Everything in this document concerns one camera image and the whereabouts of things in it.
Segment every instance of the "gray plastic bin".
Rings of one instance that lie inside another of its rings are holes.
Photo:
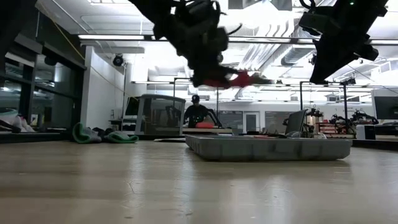
[[[261,139],[245,136],[186,136],[200,157],[212,161],[333,161],[349,156],[352,141]]]

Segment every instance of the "wooden floor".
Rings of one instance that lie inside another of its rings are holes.
[[[0,145],[0,223],[398,223],[398,153],[204,162],[184,144]]]

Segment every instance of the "man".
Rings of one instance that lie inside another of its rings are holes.
[[[195,128],[197,123],[202,122],[208,115],[206,106],[199,104],[199,102],[200,97],[198,95],[193,95],[193,105],[189,106],[184,114],[184,121],[189,118],[189,128]]]

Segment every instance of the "doorway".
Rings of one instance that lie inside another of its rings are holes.
[[[260,131],[260,112],[243,112],[243,133]]]

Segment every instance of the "baseball cap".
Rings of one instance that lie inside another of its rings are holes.
[[[198,95],[192,96],[192,103],[198,103],[200,101],[200,97]]]

